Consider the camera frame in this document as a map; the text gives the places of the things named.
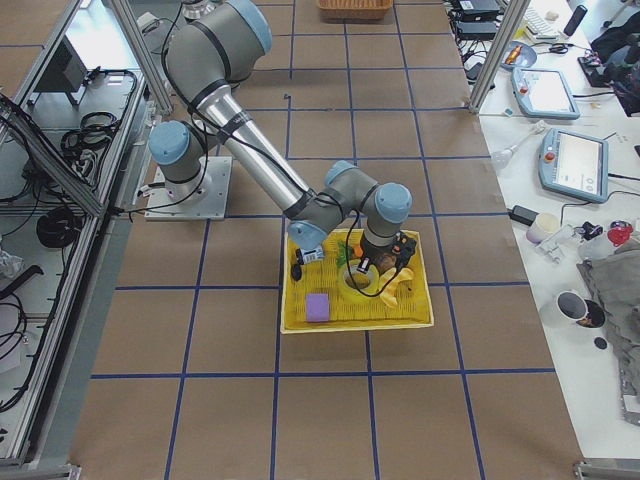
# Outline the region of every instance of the brown basket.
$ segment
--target brown basket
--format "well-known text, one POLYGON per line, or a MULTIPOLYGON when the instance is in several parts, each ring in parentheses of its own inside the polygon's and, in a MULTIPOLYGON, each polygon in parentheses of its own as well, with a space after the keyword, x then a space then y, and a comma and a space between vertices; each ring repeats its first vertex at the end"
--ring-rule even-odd
POLYGON ((357 18, 381 20, 387 14, 393 0, 316 0, 326 18, 357 18))

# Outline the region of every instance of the purple block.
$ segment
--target purple block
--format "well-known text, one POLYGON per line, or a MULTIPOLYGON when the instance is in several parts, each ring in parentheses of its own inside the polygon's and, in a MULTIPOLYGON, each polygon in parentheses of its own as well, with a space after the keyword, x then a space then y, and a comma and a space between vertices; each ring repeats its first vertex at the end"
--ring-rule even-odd
POLYGON ((329 295, 326 293, 307 294, 307 322, 329 321, 329 295))

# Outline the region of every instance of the tablet device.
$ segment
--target tablet device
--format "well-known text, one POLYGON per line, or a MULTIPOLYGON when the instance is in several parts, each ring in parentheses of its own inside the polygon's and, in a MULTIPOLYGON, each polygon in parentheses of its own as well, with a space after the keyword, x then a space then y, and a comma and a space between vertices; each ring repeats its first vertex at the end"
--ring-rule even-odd
POLYGON ((580 117, 562 72, 516 67, 511 74, 511 83, 518 107, 528 117, 564 120, 580 117))
POLYGON ((607 200, 608 144, 605 140, 551 129, 540 148, 543 188, 594 203, 607 200))

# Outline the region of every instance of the gray cloth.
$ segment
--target gray cloth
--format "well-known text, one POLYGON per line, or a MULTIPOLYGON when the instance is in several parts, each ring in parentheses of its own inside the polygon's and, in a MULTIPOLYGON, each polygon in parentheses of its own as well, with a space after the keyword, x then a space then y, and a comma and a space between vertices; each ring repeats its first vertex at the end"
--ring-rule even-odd
MULTIPOLYGON (((606 314, 604 330, 620 365, 622 395, 640 394, 640 243, 630 240, 614 255, 585 260, 578 270, 593 300, 606 314)), ((624 409, 624 417, 640 424, 640 414, 624 409)))

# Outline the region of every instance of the metal base plate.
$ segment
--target metal base plate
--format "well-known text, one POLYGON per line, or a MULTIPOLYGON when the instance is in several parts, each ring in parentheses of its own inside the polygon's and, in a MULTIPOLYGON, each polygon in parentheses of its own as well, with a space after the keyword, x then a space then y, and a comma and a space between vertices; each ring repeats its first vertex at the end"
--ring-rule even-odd
MULTIPOLYGON (((205 158, 200 158, 204 165, 205 158)), ((147 208, 157 208, 145 212, 144 216, 151 221, 185 221, 185 220, 224 220, 227 209, 227 195, 229 180, 231 179, 231 157, 209 157, 207 172, 211 175, 211 188, 195 203, 179 203, 171 207, 158 208, 162 205, 174 203, 164 188, 151 191, 147 208)), ((164 182, 164 175, 160 168, 156 170, 154 182, 164 182)))

